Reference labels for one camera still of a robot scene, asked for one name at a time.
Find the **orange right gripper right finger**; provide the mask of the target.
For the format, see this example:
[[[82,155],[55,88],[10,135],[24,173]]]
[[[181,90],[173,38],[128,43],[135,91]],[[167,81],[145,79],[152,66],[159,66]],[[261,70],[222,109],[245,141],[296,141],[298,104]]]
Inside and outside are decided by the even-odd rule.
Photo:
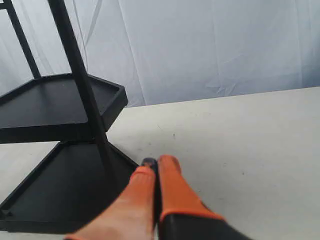
[[[157,160],[161,191],[158,220],[161,240],[249,240],[218,213],[210,210],[184,179],[177,158]]]

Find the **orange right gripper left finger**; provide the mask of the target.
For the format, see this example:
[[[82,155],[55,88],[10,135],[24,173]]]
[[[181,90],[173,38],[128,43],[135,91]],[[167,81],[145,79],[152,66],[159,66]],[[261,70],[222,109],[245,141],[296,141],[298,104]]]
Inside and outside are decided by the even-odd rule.
[[[116,200],[66,240],[152,240],[157,161],[145,158]]]

